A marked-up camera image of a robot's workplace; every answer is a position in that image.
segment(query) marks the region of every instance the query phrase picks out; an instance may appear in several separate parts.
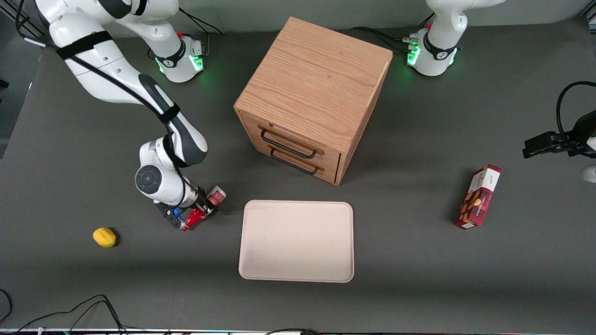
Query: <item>wooden drawer unit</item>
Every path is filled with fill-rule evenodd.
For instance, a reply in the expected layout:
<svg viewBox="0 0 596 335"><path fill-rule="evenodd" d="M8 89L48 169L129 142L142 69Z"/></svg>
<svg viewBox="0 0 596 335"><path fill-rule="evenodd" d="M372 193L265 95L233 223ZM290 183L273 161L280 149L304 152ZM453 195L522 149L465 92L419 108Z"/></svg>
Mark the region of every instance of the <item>wooden drawer unit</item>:
<svg viewBox="0 0 596 335"><path fill-rule="evenodd" d="M258 152L339 185L392 56L290 17L234 110Z"/></svg>
<svg viewBox="0 0 596 335"><path fill-rule="evenodd" d="M244 126L255 149L304 173L335 184L340 154L329 148L308 144L268 122L243 115Z"/></svg>

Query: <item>black metal handle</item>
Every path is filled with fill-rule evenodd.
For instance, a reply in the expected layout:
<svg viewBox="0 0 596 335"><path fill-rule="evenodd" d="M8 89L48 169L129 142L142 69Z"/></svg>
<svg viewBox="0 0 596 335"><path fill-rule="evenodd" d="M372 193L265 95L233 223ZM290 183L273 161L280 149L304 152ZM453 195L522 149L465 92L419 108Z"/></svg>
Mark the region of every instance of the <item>black metal handle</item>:
<svg viewBox="0 0 596 335"><path fill-rule="evenodd" d="M267 132L267 129L263 128L263 131L261 132L261 138L263 139L263 141L265 141L265 142L267 142L269 144L273 144L276 147L282 148L285 151L289 151L289 152L295 154L296 156L302 157L304 159L311 159L311 158L315 157L316 150L312 150L312 154L310 156L307 156L307 155L305 155L305 154L303 154L301 152L298 152L298 151L296 151L296 150L294 150L294 149L292 149L290 147L286 147L285 145L283 145L281 143L277 143L274 140L265 137L265 133L266 132Z"/></svg>
<svg viewBox="0 0 596 335"><path fill-rule="evenodd" d="M274 152L275 152L275 148L271 148L271 155L270 155L270 156L271 156L271 158L273 158L273 159L275 159L275 160L277 160L277 161L279 161L279 162L282 162L282 163L284 163L285 165L291 166L291 167L295 168L295 169L296 169L296 170L298 170L298 171L304 172L304 173L306 173L307 175L311 175L311 176L312 176L312 175L314 175L314 174L315 174L317 171L319 171L319 167L318 167L318 166L315 166L315 170L313 170L313 171L308 171L308 170L306 170L306 169L303 169L303 168L301 168L300 166L296 166L296 165L294 165L294 164L292 164L292 163L290 163L290 162L288 162L288 161L285 161L285 160L283 160L283 159L281 159L281 158L279 158L279 157L276 157L276 156L273 154Z"/></svg>

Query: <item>wall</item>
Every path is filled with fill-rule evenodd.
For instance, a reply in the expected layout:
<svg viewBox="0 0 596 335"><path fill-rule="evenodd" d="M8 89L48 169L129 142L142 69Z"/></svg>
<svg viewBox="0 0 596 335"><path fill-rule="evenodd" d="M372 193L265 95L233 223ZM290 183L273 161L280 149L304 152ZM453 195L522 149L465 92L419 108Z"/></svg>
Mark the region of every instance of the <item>wall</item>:
<svg viewBox="0 0 596 335"><path fill-rule="evenodd" d="M27 1L31 13L35 10L33 0ZM467 11L467 15L473 26L552 23L575 16L589 2L508 0L491 8ZM406 27L417 25L431 13L423 0L180 0L180 6L224 32L280 30L291 15L332 29ZM170 22L176 30L198 32L181 13ZM133 36L116 24L107 30L114 36Z"/></svg>

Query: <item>yellow lemon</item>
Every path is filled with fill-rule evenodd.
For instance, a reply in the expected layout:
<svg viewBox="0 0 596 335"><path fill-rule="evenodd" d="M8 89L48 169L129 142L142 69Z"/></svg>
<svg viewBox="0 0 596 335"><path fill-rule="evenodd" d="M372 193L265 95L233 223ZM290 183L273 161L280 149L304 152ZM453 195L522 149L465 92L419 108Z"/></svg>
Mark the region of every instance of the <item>yellow lemon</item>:
<svg viewBox="0 0 596 335"><path fill-rule="evenodd" d="M93 232L93 239L104 248L113 247L116 244L116 235L109 228L97 228Z"/></svg>

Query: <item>table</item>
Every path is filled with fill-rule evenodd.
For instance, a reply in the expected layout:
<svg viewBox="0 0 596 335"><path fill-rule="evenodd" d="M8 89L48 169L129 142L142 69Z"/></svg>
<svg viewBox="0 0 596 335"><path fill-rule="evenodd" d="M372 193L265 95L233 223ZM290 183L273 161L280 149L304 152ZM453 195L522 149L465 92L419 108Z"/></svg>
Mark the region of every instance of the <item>table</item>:
<svg viewBox="0 0 596 335"><path fill-rule="evenodd" d="M232 109L274 38L213 36L207 71L183 84L160 75L140 39L117 40L207 138L207 158L186 176L228 193L221 212L188 233L172 229L134 187L139 146L163 135L156 118L95 100L43 51L0 160L0 283L15 303L3 327L104 293L123 323L145 328L596 331L596 185L579 175L590 161L522 155L524 140L555 129L559 92L596 79L585 19L471 27L441 77L420 76L396 55L340 187L257 153ZM569 92L564 125L594 106L591 88ZM460 230L450 221L472 172L487 163L503 172L485 224ZM354 279L242 279L242 213L251 199L350 203ZM92 241L101 226L118 230L119 247ZM39 325L69 327L76 316ZM80 326L114 327L103 309Z"/></svg>

